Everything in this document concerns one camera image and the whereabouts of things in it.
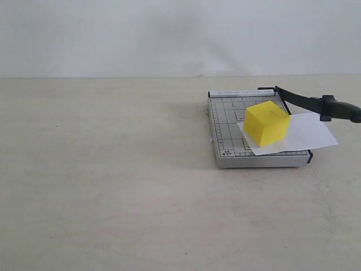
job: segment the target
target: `white table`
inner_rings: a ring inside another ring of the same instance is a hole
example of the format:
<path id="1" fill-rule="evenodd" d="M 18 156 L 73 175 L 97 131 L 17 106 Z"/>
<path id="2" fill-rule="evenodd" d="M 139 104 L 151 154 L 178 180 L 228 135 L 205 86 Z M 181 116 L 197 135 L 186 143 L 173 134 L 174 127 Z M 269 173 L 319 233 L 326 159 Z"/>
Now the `white table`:
<path id="1" fill-rule="evenodd" d="M 215 166 L 207 91 L 275 85 L 361 106 L 361 76 L 0 80 L 0 270 L 359 270 L 360 124 Z"/>

